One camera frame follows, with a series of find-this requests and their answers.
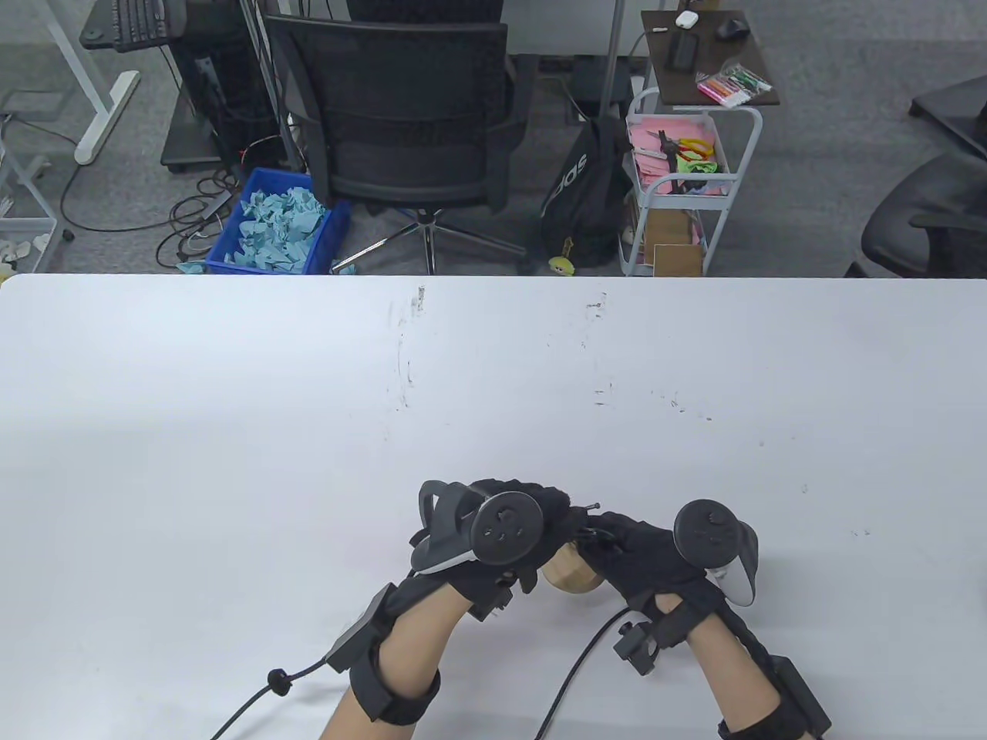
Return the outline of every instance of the forearm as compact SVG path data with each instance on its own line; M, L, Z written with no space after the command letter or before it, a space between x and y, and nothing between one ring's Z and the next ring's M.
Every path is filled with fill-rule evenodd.
M672 594L661 594L655 601L658 609L667 614L682 600ZM778 690L716 615L707 617L693 629L688 643L730 732L757 724L781 704ZM806 733L802 740L809 737Z
M449 636L469 608L446 585L398 617L379 653L381 676L392 692L408 699L427 693ZM353 692L346 691L322 740L408 740L414 732L414 725L371 722Z

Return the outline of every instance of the blue plastic bin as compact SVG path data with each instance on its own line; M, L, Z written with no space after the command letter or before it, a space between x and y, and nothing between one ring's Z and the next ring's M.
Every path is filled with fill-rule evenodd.
M283 272L272 272L255 267L240 267L224 261L227 255L240 252L240 224L244 221L244 203L250 202L251 193L263 190L268 195L284 195L293 187L312 189L312 178L281 170L266 170L257 168L247 180L243 195L233 215L226 223L226 228L219 235L216 244L205 259L207 270L216 275L283 275ZM327 211L322 223L315 231L315 241L302 268L303 275L327 275L333 266L336 252L340 250L342 240L349 231L349 203L341 201L336 207Z

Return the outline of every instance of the pink paper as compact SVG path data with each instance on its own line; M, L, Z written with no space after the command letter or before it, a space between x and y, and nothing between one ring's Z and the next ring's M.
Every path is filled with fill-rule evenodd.
M714 146L716 143L713 134L701 124L695 121L685 120L681 117L669 117L646 118L640 123L633 124L629 132L631 146L635 149L644 149L648 152L660 152L661 140L657 135L652 136L649 133L650 131L654 134L657 134L658 131L664 131L669 139L699 139L700 141L707 142L710 146ZM664 159L649 157L640 152L635 152L634 160L638 166L638 173L641 176L641 186L645 190L651 187L651 184L655 180L664 177L669 172L668 163ZM711 180L715 178L715 175L710 176ZM672 184L663 183L658 186L656 192L661 195L668 195L672 192ZM706 190L706 194L722 195L723 192L721 187L715 187Z

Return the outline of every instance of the keyboard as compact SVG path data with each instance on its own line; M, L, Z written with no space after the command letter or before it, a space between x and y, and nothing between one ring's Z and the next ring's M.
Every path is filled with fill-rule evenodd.
M171 18L172 3L165 0L112 0L114 8L114 49L136 51L152 46L164 46L176 33Z

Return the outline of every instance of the black glove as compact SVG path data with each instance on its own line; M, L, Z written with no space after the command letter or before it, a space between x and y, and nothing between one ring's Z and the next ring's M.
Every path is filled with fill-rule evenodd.
M476 481L473 487L490 494L509 490L527 493L538 502L545 520L541 540L517 562L486 565L473 560L438 573L416 576L449 583L476 605L473 614L482 619L493 608L506 604L510 598L509 589L516 581L521 581L524 593L531 592L538 582L538 568L551 560L562 545L574 540L576 532L585 524L586 509L570 506L569 497L557 488L545 488L536 483L489 479Z
M578 542L582 559L620 591L629 604L657 620L661 613L654 594L678 594L701 614L711 614L723 601L706 571L683 559L672 533L608 511L587 516L596 536Z

